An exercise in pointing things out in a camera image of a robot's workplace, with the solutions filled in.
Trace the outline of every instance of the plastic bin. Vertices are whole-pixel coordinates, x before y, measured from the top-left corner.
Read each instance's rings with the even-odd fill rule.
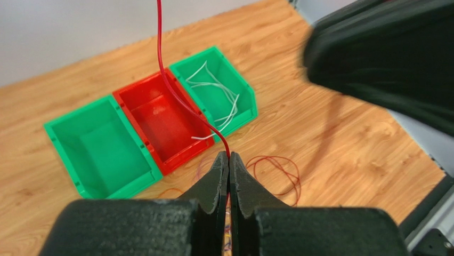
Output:
[[[232,109],[232,104],[219,88],[213,86],[191,88],[191,85],[186,82],[186,79],[194,74],[205,61],[207,61],[207,67],[210,72],[225,87],[236,94],[240,94],[237,101],[238,112],[231,123],[222,131],[222,135],[227,136],[258,116],[254,90],[215,46],[171,65],[171,71],[191,95],[197,106],[204,112],[211,125],[215,127],[217,124],[219,125],[214,120],[228,116]],[[204,70],[197,73],[191,81],[215,83]],[[214,136],[214,139],[216,142],[220,141],[217,135]]]
[[[83,198],[130,198],[163,177],[111,95],[44,128]]]
[[[170,70],[166,69],[166,74],[180,99],[205,118]],[[164,84],[161,73],[119,89],[113,96],[163,175],[214,144],[213,138],[191,138],[206,137],[211,131],[177,102]]]

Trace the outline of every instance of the red plastic container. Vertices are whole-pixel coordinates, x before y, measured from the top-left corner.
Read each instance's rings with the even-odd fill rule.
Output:
[[[169,69],[166,75],[180,99],[205,118]],[[163,175],[214,144],[213,138],[191,139],[206,137],[211,131],[173,97],[160,72],[113,92],[113,96]]]

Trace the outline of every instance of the green plastic container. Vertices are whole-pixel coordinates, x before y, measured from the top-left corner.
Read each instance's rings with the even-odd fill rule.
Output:
[[[205,61],[207,61],[209,71],[219,82],[232,92],[240,94],[237,101],[238,112],[231,123],[221,132],[222,135],[228,136],[258,116],[254,90],[215,46],[171,65],[172,73],[204,112],[211,125],[220,125],[220,123],[215,123],[214,120],[228,116],[232,109],[232,104],[228,101],[224,91],[217,87],[200,86],[191,88],[191,85],[186,82],[186,79],[194,74]],[[191,81],[216,82],[204,69],[197,73]],[[214,136],[214,140],[216,142],[220,141],[219,136]]]
[[[163,177],[111,95],[44,129],[83,198],[130,198]]]

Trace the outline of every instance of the wood grain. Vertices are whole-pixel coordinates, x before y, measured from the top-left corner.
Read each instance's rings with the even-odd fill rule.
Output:
[[[259,117],[228,137],[245,162],[293,159],[303,178],[299,206],[379,207],[400,222],[444,174],[385,109],[305,80],[300,56],[310,29],[287,1],[262,1],[165,33],[164,62],[218,45],[256,92]],[[0,89],[0,255],[36,255],[59,212],[79,199],[43,124],[156,71],[153,37]],[[200,161],[220,150],[138,198],[188,189]],[[270,191],[289,188],[270,164],[258,167]]]

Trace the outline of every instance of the white wall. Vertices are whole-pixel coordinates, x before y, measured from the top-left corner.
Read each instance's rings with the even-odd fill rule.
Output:
[[[163,0],[165,30],[258,0]],[[155,0],[0,1],[0,86],[157,33]]]
[[[313,24],[353,2],[355,0],[298,0],[296,8],[308,23]],[[389,112],[424,152],[454,177],[454,138],[411,117],[390,110]]]

